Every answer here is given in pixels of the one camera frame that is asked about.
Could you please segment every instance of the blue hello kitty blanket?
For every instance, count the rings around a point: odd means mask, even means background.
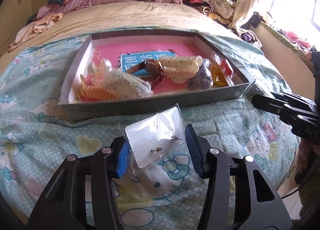
[[[150,115],[102,117],[71,124],[61,106],[60,89],[81,44],[80,35],[18,55],[0,78],[0,191],[8,203],[30,215],[41,191],[68,154],[95,153],[121,135],[123,126]],[[270,91],[290,91],[262,52],[243,41],[203,35],[250,80]],[[272,114],[259,117],[244,98],[181,110],[185,124],[232,157],[251,154],[274,186],[295,161],[298,139]],[[93,224],[90,178],[87,219]],[[137,177],[114,181],[117,205],[126,229],[196,229],[207,181],[195,173],[186,144]],[[230,221],[235,185],[231,179]]]

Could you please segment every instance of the bed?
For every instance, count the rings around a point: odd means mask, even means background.
[[[68,68],[89,33],[155,28],[198,31],[250,81],[258,78],[273,92],[291,91],[260,50],[186,5],[131,1],[68,13],[53,28],[0,59],[0,191],[12,207],[29,216],[68,154],[91,155],[121,136],[118,124],[148,117],[103,117],[71,124],[58,99]],[[275,187],[292,172],[299,139],[277,116],[258,116],[244,98],[181,112],[185,124],[191,123],[212,146],[237,158],[251,154]],[[235,186],[230,180],[232,222]],[[114,187],[125,229],[196,229],[207,181],[199,179],[182,144],[174,156],[138,177],[125,174]],[[86,203],[92,224],[89,178]]]

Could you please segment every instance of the person's hand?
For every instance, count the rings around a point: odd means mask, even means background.
[[[317,155],[320,155],[320,146],[315,145],[302,138],[299,144],[297,160],[297,166],[300,172],[302,172],[303,169],[307,168],[308,156],[310,154],[311,149],[313,149]]]

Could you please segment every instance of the cardboard box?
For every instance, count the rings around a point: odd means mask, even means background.
[[[131,52],[170,50],[177,51],[178,56],[183,56],[178,52],[196,55],[201,51],[204,58],[210,57],[215,51],[218,55],[224,56],[198,33],[175,30],[125,30],[92,34],[81,46],[61,88],[60,105],[75,122],[92,117],[155,113],[177,103],[183,108],[234,99],[241,96],[249,85],[246,77],[230,62],[234,71],[232,78],[234,86],[199,91],[167,92],[154,94],[153,97],[148,98],[81,102],[78,97],[80,74],[86,77],[86,67],[92,61],[96,49],[105,49],[105,52],[102,51],[101,54],[108,59],[115,57],[118,59],[128,50]]]

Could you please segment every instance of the orange cloth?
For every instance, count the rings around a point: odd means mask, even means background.
[[[16,39],[9,46],[8,52],[18,48],[21,44],[34,38],[38,34],[48,30],[54,26],[54,23],[58,22],[63,17],[62,13],[46,16],[39,21],[32,22],[29,25],[22,28],[16,36]]]

